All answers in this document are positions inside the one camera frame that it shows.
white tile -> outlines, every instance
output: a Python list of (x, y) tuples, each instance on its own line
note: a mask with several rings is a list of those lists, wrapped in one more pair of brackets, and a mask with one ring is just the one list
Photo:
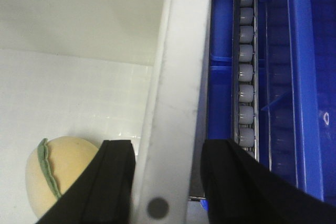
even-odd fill
[(137, 153), (150, 75), (147, 66), (0, 50), (2, 211), (32, 219), (25, 164), (44, 137), (131, 139)]

